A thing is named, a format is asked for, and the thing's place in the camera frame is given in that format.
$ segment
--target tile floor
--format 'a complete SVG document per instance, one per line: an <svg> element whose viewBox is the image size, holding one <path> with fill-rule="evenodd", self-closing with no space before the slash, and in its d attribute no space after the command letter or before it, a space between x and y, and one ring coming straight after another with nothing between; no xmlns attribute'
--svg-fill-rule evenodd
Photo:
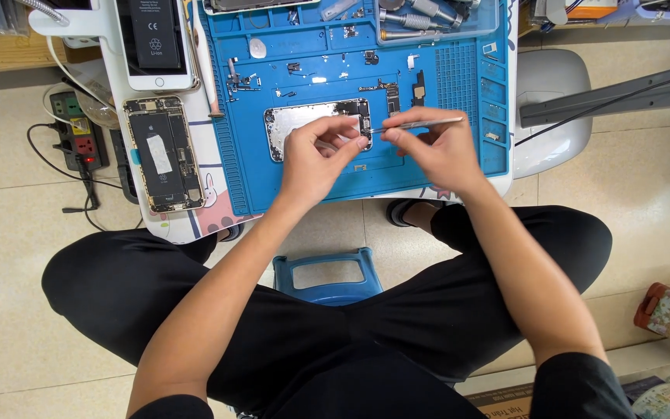
<svg viewBox="0 0 670 419"><path fill-rule="evenodd" d="M593 87L670 68L670 40L554 48L580 54ZM42 90L0 91L0 115L18 109L16 118L0 118L0 419L123 417L134 368L55 315L40 290L48 259L92 232L81 214L60 211L83 203L82 186L45 167L24 140L25 128L47 121L38 104ZM650 283L670 284L670 109L596 118L593 129L580 156L517 180L506 200L572 206L609 226L611 259L584 297L606 347L620 348L654 338L630 319ZM56 139L51 131L35 130L33 138L49 159L61 161L48 147ZM115 167L100 177L115 178ZM111 230L135 225L136 206L114 189L98 186L98 193L104 203L95 214L98 222ZM384 205L369 200L318 206L280 253L298 257L367 245L385 287L456 254L417 229L392 228L382 217ZM208 265L228 249L220 245ZM268 271L261 281L271 280ZM479 373L530 364L531 350L522 343ZM218 417L230 417L223 406L212 405Z"/></svg>

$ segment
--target hand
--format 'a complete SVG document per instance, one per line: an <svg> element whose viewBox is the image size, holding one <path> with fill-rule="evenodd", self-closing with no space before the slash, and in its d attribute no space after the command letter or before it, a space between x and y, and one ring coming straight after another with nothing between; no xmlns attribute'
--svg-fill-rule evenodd
<svg viewBox="0 0 670 419"><path fill-rule="evenodd" d="M284 176L276 199L300 206L304 212L325 199L342 169L368 144L353 128L355 124L353 118L326 116L291 131L284 145ZM337 151L315 145L317 139Z"/></svg>
<svg viewBox="0 0 670 419"><path fill-rule="evenodd" d="M420 133L417 137L405 130L390 128L406 122L434 121L457 116L465 119L462 122L433 125L427 133ZM413 157L435 186L462 195L482 184L485 179L477 162L467 114L461 110L413 107L386 119L382 126L390 128L382 134L382 140L399 147L398 156Z"/></svg>

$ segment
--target shoe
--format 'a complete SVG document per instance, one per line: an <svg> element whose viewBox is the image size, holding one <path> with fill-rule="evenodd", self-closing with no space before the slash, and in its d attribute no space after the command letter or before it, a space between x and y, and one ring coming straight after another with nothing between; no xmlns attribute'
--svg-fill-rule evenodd
<svg viewBox="0 0 670 419"><path fill-rule="evenodd" d="M443 208L447 205L446 201L437 201L435 199L415 199L411 197L395 199L386 206L386 221L396 227L415 227L412 224L405 223L405 220L403 220L402 217L411 206L418 202L427 202L436 208Z"/></svg>
<svg viewBox="0 0 670 419"><path fill-rule="evenodd" d="M220 242L234 242L236 239L239 239L240 235L244 231L244 223L233 225L226 229L229 232L229 235Z"/></svg>

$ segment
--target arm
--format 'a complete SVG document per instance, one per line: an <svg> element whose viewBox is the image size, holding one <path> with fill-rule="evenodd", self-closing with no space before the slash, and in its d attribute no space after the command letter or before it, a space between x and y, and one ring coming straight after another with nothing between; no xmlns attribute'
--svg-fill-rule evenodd
<svg viewBox="0 0 670 419"><path fill-rule="evenodd" d="M219 363L257 281L286 236L330 192L340 171L368 141L352 119L323 118L286 140L281 192L268 212L194 287L154 333L133 381L127 417L171 395L205 400ZM343 142L337 134L353 138ZM317 139L339 148L315 148Z"/></svg>
<svg viewBox="0 0 670 419"><path fill-rule="evenodd" d="M383 125L455 116L467 118L460 111L415 107ZM418 137L393 128L382 138L398 146L398 154L413 157L435 185L460 196L506 307L532 346L537 366L565 352L607 361L596 323L578 291L482 173L467 122L436 126Z"/></svg>

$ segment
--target white iphone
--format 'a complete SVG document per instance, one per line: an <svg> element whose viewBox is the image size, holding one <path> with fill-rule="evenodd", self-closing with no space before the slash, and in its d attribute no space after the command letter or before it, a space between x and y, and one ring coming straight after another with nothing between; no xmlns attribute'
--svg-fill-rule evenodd
<svg viewBox="0 0 670 419"><path fill-rule="evenodd" d="M139 91L195 87L181 0L116 0L128 85Z"/></svg>

